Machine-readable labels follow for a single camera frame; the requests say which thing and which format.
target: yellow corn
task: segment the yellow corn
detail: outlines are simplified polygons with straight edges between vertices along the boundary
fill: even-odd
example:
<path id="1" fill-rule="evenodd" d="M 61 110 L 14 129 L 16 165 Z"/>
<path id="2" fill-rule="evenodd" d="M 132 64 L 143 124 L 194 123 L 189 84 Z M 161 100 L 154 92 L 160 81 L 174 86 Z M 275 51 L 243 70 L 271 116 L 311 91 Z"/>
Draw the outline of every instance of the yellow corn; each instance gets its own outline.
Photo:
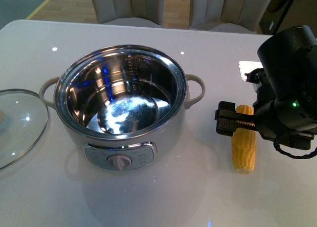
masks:
<path id="1" fill-rule="evenodd" d="M 236 111 L 253 115 L 253 108 L 247 105 L 238 106 Z M 238 128 L 231 138 L 231 148 L 234 170 L 243 174 L 252 172 L 256 159 L 256 132 Z"/>

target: black cable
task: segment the black cable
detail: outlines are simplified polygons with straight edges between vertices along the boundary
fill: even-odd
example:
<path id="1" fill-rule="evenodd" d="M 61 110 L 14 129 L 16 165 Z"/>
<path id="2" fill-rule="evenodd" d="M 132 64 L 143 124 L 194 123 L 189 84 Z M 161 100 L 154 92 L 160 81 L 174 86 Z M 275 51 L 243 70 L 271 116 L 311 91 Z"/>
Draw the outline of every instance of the black cable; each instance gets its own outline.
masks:
<path id="1" fill-rule="evenodd" d="M 280 152 L 281 154 L 284 154 L 292 159 L 310 159 L 310 158 L 313 158 L 317 155 L 317 147 L 310 154 L 305 154 L 303 156 L 293 155 L 293 154 L 290 154 L 290 153 L 282 150 L 280 147 L 280 141 L 282 140 L 283 137 L 284 136 L 277 136 L 273 142 L 274 148 L 276 149 L 276 151 Z"/>

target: glass lid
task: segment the glass lid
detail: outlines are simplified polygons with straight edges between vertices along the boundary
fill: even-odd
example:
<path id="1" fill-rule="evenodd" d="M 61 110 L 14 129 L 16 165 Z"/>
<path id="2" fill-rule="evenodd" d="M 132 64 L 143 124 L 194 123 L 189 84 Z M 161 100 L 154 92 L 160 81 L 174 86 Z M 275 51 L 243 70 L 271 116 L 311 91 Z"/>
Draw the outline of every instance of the glass lid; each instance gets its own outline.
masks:
<path id="1" fill-rule="evenodd" d="M 42 136 L 48 108 L 28 90 L 0 91 L 0 170 L 30 151 Z"/>

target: white table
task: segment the white table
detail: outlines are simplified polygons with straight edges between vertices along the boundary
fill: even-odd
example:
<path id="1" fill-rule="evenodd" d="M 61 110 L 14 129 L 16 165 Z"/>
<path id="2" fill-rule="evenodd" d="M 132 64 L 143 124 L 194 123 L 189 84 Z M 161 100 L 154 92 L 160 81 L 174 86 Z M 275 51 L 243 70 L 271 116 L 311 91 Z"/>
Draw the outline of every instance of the white table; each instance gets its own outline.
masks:
<path id="1" fill-rule="evenodd" d="M 215 132 L 221 100 L 252 105 L 256 93 L 238 63 L 259 61 L 268 39 L 173 29 L 21 20 L 0 31 L 0 90 L 38 92 L 82 55 L 137 44 L 172 56 L 206 83 L 185 128 L 163 160 L 117 172 L 91 164 L 53 109 L 39 143 L 0 172 L 4 227 L 315 227 L 317 158 L 293 160 L 258 135 L 255 170 L 235 173 L 230 138 Z M 199 87 L 190 83 L 193 96 Z M 53 90 L 48 91 L 53 98 Z"/>

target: white chair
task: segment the white chair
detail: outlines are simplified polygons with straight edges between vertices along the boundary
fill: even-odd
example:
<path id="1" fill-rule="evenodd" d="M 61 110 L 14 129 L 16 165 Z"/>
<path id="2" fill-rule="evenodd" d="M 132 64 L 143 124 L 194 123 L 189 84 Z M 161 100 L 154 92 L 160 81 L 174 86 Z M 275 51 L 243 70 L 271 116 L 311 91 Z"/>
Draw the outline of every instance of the white chair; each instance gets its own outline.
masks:
<path id="1" fill-rule="evenodd" d="M 92 0 L 101 24 L 161 27 L 164 0 Z"/>
<path id="2" fill-rule="evenodd" d="M 255 34 L 270 0 L 191 0 L 189 29 Z"/>

